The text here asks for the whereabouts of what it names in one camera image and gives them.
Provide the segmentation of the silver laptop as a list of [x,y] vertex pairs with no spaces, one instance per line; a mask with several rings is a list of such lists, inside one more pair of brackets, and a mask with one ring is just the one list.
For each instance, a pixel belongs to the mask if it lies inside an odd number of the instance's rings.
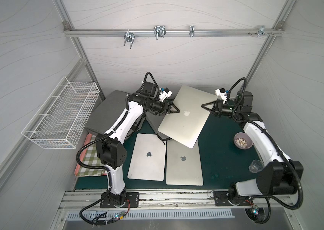
[[167,142],[166,184],[204,185],[198,142],[193,148],[188,148],[174,140]]
[[129,179],[163,181],[166,144],[157,135],[138,134],[127,177]]
[[167,114],[158,131],[193,148],[210,114],[202,105],[216,100],[214,94],[183,85],[173,101],[180,112]]

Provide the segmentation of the grey laptop sleeve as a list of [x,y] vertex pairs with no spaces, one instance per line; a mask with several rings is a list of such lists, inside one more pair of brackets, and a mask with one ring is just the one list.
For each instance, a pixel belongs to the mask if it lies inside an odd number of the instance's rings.
[[92,135],[104,134],[109,130],[126,108],[128,93],[113,91],[106,99],[90,114],[85,129]]
[[153,131],[155,132],[155,134],[157,135],[159,140],[168,141],[168,140],[171,140],[171,138],[158,131],[158,128],[159,128],[160,124],[162,123],[164,117],[165,117],[165,115],[159,116],[159,115],[154,115],[151,112],[146,113],[146,120],[148,121],[149,125],[151,126],[151,128],[153,129]]

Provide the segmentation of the metal hook clamp left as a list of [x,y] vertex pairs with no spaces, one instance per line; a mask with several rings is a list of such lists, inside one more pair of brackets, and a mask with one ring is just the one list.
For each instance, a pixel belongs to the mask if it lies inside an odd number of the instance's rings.
[[125,46],[126,43],[129,43],[130,44],[129,45],[129,48],[131,49],[132,46],[133,46],[134,41],[135,41],[135,35],[132,32],[130,32],[130,31],[125,32],[123,46]]

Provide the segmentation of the grey laptop sleeve front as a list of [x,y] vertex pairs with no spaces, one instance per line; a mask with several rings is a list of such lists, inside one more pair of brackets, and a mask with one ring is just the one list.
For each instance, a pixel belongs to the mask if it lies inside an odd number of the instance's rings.
[[128,93],[113,91],[106,99],[90,114],[85,129],[92,135],[104,134],[109,130],[126,108]]

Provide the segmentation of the metal hook clamp middle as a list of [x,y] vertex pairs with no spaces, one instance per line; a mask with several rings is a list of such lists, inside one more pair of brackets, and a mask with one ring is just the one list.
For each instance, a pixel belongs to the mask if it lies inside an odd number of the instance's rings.
[[164,38],[166,35],[166,27],[164,25],[159,25],[153,28],[153,33],[155,35],[156,40],[159,38]]

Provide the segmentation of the grey laptop sleeve back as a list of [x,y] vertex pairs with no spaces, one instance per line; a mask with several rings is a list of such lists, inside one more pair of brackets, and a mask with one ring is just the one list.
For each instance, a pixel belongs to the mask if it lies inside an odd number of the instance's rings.
[[151,126],[151,128],[153,129],[153,131],[155,132],[155,134],[157,135],[159,140],[168,141],[168,140],[171,140],[171,138],[158,131],[158,128],[159,128],[160,124],[162,123],[164,117],[165,117],[165,115],[159,116],[159,115],[154,115],[151,112],[146,113],[146,120],[148,121],[149,125]]

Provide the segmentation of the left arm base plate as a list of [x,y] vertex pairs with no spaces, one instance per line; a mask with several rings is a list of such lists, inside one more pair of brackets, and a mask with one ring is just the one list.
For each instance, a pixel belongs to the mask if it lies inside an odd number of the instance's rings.
[[140,194],[138,192],[123,191],[119,195],[110,193],[100,202],[100,208],[137,208]]

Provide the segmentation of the metal hook clamp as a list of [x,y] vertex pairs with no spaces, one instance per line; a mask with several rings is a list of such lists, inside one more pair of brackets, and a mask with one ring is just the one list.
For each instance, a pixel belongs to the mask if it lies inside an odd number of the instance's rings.
[[125,32],[123,46],[125,46],[126,43],[129,43],[130,44],[129,45],[129,48],[131,49],[132,46],[133,46],[134,41],[135,41],[135,35],[132,32],[130,32],[130,31]]
[[153,33],[155,35],[156,40],[159,38],[164,38],[166,35],[166,27],[164,25],[159,25],[153,28]]
[[274,34],[272,32],[266,32],[265,26],[261,26],[258,31],[254,33],[248,33],[249,36],[254,36],[254,37],[270,37],[273,36]]

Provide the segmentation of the aluminium crossbar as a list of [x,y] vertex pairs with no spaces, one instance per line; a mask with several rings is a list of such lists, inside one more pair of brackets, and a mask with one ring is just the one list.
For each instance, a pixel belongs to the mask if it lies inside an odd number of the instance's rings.
[[[265,29],[266,32],[272,32],[273,36],[282,36],[283,30]],[[65,31],[67,37],[124,37],[125,32],[132,32],[135,37],[154,37],[153,29],[74,29]],[[254,29],[198,29],[195,28],[194,37],[227,37],[227,36],[249,36],[248,33],[254,33]],[[165,37],[190,37],[189,28],[185,29],[166,29]]]

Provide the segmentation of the pink bowl with snacks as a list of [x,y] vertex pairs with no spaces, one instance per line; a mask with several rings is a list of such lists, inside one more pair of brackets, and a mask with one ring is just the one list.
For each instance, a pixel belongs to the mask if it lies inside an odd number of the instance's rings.
[[253,146],[253,141],[248,134],[239,132],[234,136],[234,144],[241,150],[248,150]]

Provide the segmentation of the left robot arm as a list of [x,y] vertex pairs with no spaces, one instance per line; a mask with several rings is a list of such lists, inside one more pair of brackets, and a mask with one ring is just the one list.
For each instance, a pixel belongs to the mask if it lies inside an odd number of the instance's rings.
[[[127,151],[123,143],[136,120],[146,112],[158,116],[179,113],[178,107],[171,100],[168,100],[171,95],[172,92],[168,88],[161,88],[157,83],[144,80],[136,92],[126,96],[126,107],[116,122],[104,134],[98,134],[94,141],[78,150],[76,154],[77,164],[86,169],[104,170],[108,182],[107,191],[102,194],[101,198],[80,210],[79,215],[83,221],[92,226],[103,226],[115,223],[128,214],[128,211],[122,211],[107,220],[106,214],[100,214],[93,219],[89,219],[83,215],[83,212],[104,201],[117,208],[124,205],[128,209],[131,208],[123,178],[122,166],[127,157]],[[100,165],[88,165],[80,159],[81,153],[93,144],[96,145],[97,157],[101,161]]]

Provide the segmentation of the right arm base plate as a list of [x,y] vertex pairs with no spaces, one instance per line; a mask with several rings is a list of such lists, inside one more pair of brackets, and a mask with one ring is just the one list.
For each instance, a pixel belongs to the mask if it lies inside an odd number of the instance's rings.
[[209,192],[209,197],[214,200],[215,206],[218,207],[251,206],[253,204],[251,197],[249,196],[230,197],[228,191],[211,190]]

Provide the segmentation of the metal hook small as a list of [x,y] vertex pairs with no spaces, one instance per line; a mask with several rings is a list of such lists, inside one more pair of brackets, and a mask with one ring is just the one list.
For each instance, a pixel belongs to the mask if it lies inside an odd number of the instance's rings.
[[194,35],[195,35],[195,27],[193,25],[191,25],[189,27],[189,36],[194,37]]

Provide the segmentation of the metal hook clamp right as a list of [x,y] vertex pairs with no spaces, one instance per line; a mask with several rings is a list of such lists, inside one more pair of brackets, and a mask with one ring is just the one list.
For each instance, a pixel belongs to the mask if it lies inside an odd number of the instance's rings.
[[270,37],[273,36],[274,34],[272,32],[266,32],[265,26],[261,26],[258,31],[254,33],[248,33],[249,36],[254,36],[254,37]]

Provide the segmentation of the aluminium front rail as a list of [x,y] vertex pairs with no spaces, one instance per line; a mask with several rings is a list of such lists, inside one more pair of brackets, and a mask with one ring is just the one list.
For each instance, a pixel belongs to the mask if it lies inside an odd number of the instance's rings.
[[[105,189],[84,189],[65,192],[58,211],[79,211],[100,199],[105,191]],[[139,193],[139,206],[132,210],[220,208],[215,205],[212,189],[131,189],[130,192]]]

